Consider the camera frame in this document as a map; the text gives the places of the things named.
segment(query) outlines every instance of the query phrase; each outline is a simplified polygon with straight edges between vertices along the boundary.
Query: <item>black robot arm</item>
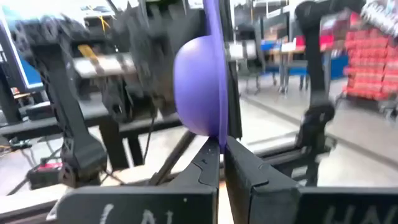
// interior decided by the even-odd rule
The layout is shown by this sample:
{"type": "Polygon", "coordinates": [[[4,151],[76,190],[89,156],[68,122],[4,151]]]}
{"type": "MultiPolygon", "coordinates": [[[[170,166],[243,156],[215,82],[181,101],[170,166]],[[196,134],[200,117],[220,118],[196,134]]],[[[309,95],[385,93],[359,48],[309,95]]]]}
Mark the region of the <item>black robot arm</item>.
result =
{"type": "Polygon", "coordinates": [[[323,16],[350,9],[361,15],[364,22],[380,29],[393,38],[398,37],[398,18],[376,1],[327,0],[322,2],[305,1],[295,10],[298,24],[305,39],[305,54],[308,60],[308,74],[311,81],[310,107],[305,112],[297,147],[322,148],[325,139],[325,126],[335,115],[335,107],[326,92],[325,74],[322,66],[320,45],[320,21],[323,16]]]}

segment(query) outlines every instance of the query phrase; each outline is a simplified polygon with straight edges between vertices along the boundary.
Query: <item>stacked boxes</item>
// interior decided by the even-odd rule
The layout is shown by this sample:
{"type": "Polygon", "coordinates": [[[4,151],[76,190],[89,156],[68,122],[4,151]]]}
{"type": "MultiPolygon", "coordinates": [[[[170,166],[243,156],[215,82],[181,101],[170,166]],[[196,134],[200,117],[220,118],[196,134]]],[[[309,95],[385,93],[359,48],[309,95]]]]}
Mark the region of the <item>stacked boxes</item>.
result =
{"type": "Polygon", "coordinates": [[[349,31],[345,47],[349,65],[345,93],[372,100],[384,100],[398,90],[398,47],[376,29],[349,31]]]}

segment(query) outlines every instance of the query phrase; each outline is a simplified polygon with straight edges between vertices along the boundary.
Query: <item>black mount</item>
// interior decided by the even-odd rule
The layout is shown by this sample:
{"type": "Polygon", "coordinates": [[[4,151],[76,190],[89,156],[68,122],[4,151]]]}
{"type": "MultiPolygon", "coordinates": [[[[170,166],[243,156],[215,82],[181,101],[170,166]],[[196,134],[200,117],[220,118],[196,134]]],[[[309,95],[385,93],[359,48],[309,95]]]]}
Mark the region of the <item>black mount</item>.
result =
{"type": "Polygon", "coordinates": [[[38,68],[58,125],[63,130],[60,182],[70,187],[99,184],[99,172],[106,168],[106,151],[85,126],[78,100],[70,87],[71,40],[60,35],[58,42],[32,46],[38,68]]]}

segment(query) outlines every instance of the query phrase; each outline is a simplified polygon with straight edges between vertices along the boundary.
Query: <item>purple object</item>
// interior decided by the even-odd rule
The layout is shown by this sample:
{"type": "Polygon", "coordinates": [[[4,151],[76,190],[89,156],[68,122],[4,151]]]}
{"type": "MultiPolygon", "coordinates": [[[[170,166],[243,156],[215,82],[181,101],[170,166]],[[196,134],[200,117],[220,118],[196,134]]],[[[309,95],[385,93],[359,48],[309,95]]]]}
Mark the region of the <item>purple object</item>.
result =
{"type": "Polygon", "coordinates": [[[209,35],[186,43],[174,61],[174,95],[182,123],[226,145],[228,86],[218,0],[204,0],[209,35]]]}

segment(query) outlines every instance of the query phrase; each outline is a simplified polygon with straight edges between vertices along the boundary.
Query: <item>yellow label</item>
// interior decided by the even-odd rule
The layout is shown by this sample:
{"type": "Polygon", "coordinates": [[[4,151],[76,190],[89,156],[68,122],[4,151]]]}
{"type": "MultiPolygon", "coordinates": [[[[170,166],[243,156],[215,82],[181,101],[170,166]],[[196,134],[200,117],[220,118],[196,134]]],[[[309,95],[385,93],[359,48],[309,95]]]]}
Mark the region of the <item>yellow label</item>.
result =
{"type": "Polygon", "coordinates": [[[86,44],[79,45],[78,48],[79,48],[80,53],[84,57],[97,59],[97,56],[94,54],[93,49],[91,49],[91,47],[89,45],[86,45],[86,44]]]}

